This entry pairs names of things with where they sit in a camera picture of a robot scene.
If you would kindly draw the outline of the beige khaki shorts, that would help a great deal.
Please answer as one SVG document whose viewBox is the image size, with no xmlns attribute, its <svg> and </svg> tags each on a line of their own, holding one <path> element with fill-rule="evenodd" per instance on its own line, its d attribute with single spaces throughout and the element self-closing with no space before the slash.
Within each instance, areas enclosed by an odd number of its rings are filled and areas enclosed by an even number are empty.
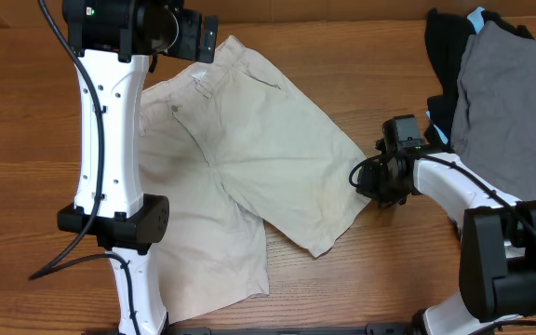
<svg viewBox="0 0 536 335">
<path fill-rule="evenodd" d="M 367 205 L 357 145 L 270 61 L 227 38 L 141 96 L 141 185 L 169 201 L 157 248 L 171 322 L 269 292 L 265 225 L 318 257 Z"/>
</svg>

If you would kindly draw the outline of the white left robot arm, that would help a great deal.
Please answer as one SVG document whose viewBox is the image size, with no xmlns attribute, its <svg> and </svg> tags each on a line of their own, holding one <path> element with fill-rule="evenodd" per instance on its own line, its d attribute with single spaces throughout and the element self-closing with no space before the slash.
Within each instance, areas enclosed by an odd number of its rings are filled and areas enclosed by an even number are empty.
<svg viewBox="0 0 536 335">
<path fill-rule="evenodd" d="M 81 89 L 82 153 L 74 201 L 58 227 L 94 235 L 113 271 L 121 318 L 118 334 L 164 334 L 154 245 L 168 227 L 169 202 L 146 194 L 139 171 L 141 96 L 157 59 L 211 63 L 219 19 L 182 1 L 73 0 L 62 4 Z"/>
</svg>

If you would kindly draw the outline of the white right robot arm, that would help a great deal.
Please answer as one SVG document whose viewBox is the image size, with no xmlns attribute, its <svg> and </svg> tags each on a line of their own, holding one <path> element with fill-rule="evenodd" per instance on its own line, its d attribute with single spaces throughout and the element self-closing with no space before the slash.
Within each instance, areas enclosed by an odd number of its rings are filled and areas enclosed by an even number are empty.
<svg viewBox="0 0 536 335">
<path fill-rule="evenodd" d="M 455 223 L 461 240 L 459 290 L 408 323 L 371 324 L 368 334 L 493 334 L 536 327 L 536 200 L 492 186 L 456 154 L 428 143 L 412 115 L 382 125 L 378 154 L 349 174 L 355 190 L 390 208 L 423 194 Z"/>
</svg>

